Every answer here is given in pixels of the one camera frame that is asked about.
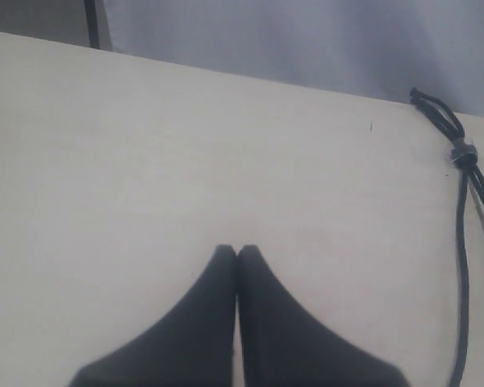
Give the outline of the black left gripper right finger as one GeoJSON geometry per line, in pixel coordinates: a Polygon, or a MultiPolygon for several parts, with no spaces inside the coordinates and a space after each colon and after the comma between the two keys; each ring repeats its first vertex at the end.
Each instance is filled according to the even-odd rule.
{"type": "Polygon", "coordinates": [[[309,314],[258,247],[238,256],[240,334],[247,386],[407,386],[394,365],[352,345],[309,314]]]}

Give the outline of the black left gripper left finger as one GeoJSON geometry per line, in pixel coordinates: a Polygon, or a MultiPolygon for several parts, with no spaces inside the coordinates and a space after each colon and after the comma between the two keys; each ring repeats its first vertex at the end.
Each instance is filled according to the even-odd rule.
{"type": "Polygon", "coordinates": [[[236,253],[216,247],[202,275],[156,324],[83,367],[73,386],[229,386],[236,253]]]}

